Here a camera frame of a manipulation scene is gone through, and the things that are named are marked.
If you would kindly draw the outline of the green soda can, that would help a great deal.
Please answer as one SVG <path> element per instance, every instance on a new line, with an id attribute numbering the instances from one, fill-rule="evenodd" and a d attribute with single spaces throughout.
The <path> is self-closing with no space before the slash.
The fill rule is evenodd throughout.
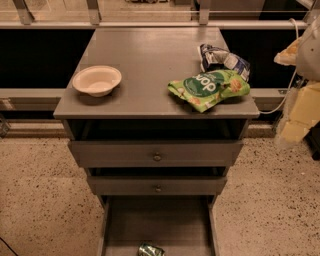
<path id="1" fill-rule="evenodd" d="M 159 247 L 142 243 L 138 249 L 138 256 L 165 256 L 165 251 Z"/>

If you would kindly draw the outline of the grey wooden drawer cabinet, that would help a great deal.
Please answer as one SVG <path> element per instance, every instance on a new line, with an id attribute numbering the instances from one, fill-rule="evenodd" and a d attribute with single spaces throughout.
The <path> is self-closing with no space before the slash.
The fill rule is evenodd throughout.
<path id="1" fill-rule="evenodd" d="M 98 256 L 220 256 L 213 205 L 259 112 L 235 97 L 200 114 L 167 89 L 198 74 L 197 46 L 223 47 L 216 28 L 101 28 L 80 69 L 117 68 L 122 81 L 94 98 L 67 87 L 54 112 L 103 208 Z"/>

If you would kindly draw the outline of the brass top drawer knob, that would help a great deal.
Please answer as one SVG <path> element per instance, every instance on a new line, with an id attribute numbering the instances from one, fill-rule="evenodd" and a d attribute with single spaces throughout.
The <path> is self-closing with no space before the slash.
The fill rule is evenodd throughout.
<path id="1" fill-rule="evenodd" d="M 153 155 L 153 160 L 156 161 L 156 162 L 159 162 L 162 160 L 162 156 L 160 153 L 156 152 L 154 155 Z"/>

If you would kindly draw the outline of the brass drawer knob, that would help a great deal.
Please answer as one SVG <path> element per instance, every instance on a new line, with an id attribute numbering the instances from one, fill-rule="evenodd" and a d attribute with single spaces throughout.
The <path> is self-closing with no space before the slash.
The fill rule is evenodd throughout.
<path id="1" fill-rule="evenodd" d="M 155 192 L 156 193 L 161 193 L 162 192 L 162 188 L 160 185 L 155 186 Z"/>
<path id="2" fill-rule="evenodd" d="M 159 162 L 162 160 L 162 156 L 160 153 L 156 152 L 154 155 L 153 155 L 153 160 L 156 161 L 156 162 Z"/>

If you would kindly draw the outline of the grey top drawer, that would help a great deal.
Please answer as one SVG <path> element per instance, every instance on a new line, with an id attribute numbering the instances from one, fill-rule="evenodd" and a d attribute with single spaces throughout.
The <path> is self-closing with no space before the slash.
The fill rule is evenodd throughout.
<path id="1" fill-rule="evenodd" d="M 243 142 L 231 141 L 71 141 L 80 167 L 229 167 Z M 162 160 L 156 162 L 158 152 Z"/>

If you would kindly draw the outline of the brass middle drawer knob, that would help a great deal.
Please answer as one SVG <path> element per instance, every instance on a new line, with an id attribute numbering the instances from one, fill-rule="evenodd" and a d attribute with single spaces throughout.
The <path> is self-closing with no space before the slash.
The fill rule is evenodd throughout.
<path id="1" fill-rule="evenodd" d="M 161 193 L 162 192 L 162 188 L 160 185 L 155 186 L 155 192 L 156 193 Z"/>

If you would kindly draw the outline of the grey middle drawer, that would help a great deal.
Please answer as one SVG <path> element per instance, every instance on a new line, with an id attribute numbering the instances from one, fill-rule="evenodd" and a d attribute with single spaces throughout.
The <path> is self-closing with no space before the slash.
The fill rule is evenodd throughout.
<path id="1" fill-rule="evenodd" d="M 124 177 L 101 176 L 87 179 L 96 195 L 215 195 L 226 184 L 225 177 Z M 155 192 L 160 185 L 161 193 Z"/>

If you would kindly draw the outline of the grey open bottom drawer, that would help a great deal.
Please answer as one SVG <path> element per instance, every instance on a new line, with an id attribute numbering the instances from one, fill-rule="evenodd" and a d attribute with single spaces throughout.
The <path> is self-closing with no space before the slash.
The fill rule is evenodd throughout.
<path id="1" fill-rule="evenodd" d="M 204 196 L 113 196 L 104 206 L 97 256 L 220 256 L 212 205 Z"/>

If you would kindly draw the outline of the green chip bag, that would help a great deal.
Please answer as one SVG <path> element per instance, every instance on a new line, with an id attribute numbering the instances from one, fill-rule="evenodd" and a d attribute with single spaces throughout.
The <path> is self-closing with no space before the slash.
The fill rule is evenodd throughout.
<path id="1" fill-rule="evenodd" d="M 250 85 L 234 70 L 214 70 L 171 81 L 168 90 L 203 113 L 228 98 L 248 95 Z"/>

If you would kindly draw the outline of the white paper bowl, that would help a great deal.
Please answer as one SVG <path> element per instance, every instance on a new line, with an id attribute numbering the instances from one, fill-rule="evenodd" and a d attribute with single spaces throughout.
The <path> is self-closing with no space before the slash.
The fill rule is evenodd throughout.
<path id="1" fill-rule="evenodd" d="M 112 92 L 122 80 L 121 72 L 110 66 L 91 66 L 79 71 L 72 79 L 78 92 L 103 97 Z"/>

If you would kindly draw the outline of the blue white chip bag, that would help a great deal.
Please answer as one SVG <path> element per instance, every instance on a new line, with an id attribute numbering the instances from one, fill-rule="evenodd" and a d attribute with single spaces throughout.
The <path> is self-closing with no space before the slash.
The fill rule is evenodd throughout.
<path id="1" fill-rule="evenodd" d="M 210 44 L 201 44 L 198 53 L 202 72 L 228 69 L 236 71 L 243 80 L 249 80 L 250 63 L 238 55 Z"/>

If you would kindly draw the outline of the metal railing frame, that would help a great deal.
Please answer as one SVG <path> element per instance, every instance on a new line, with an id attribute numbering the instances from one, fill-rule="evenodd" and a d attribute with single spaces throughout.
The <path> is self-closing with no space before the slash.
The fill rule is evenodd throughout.
<path id="1" fill-rule="evenodd" d="M 306 30 L 302 21 L 217 20 L 206 25 L 191 22 L 102 22 L 91 25 L 78 23 L 33 23 L 20 25 L 3 22 L 1 30 L 85 30 L 93 35 L 77 64 L 79 72 L 91 66 L 107 65 L 120 70 L 122 80 L 111 93 L 93 97 L 78 92 L 69 84 L 64 89 L 49 88 L 57 74 L 44 77 L 37 88 L 26 79 L 9 88 L 1 85 L 1 109 L 4 111 L 54 111 L 58 119 L 108 118 L 198 118 L 202 114 L 188 102 L 167 89 L 169 81 L 190 77 L 199 72 L 196 46 L 207 40 L 226 47 L 223 29 Z"/>

